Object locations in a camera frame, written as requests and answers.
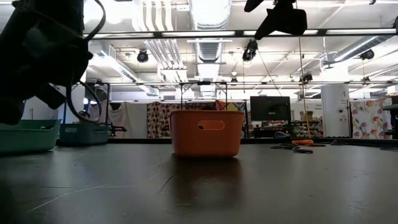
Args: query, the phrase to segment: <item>basket handle hole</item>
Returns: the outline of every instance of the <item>basket handle hole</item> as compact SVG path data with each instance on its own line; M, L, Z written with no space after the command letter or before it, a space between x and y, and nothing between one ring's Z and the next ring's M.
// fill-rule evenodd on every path
M219 131L225 128L224 121L220 120L201 120L198 128L204 131Z

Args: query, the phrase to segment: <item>teal plastic bin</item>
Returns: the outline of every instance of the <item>teal plastic bin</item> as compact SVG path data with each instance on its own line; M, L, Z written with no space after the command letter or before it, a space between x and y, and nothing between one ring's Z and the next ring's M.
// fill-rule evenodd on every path
M105 124L61 124L60 143L66 146L90 146L108 142L109 126Z
M61 120L21 120L0 124L0 153L40 152L55 147Z

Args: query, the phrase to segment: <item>monitor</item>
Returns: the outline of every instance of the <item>monitor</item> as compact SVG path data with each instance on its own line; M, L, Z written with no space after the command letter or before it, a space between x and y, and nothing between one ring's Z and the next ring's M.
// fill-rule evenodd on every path
M250 109L252 121L291 120L288 96L251 96Z

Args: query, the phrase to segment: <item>cardboard box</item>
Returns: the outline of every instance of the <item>cardboard box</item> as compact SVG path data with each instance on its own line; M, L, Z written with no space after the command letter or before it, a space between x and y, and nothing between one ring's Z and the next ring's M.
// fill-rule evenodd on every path
M307 111L308 121L313 121L312 114L313 114L313 111ZM304 111L300 111L300 119L301 119L301 121L306 121Z

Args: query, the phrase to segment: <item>patterned fabric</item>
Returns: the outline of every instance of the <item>patterned fabric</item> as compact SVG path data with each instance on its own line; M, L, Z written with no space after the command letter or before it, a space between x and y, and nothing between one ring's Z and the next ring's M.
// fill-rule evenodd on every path
M390 139L384 132L391 129L389 111L383 106L391 105L391 101L372 100L355 101L352 103L353 138L355 139Z
M153 102L147 105L147 133L149 139L169 138L170 114L180 110L180 104Z
M215 110L215 103L185 103L186 110Z
M246 102L234 102L234 103L226 104L223 101L216 100L216 109L217 110L226 110L226 108L227 108L228 111L242 111L243 115L244 115L242 127L245 127L245 125L246 125L246 113L244 110L245 104L246 104Z

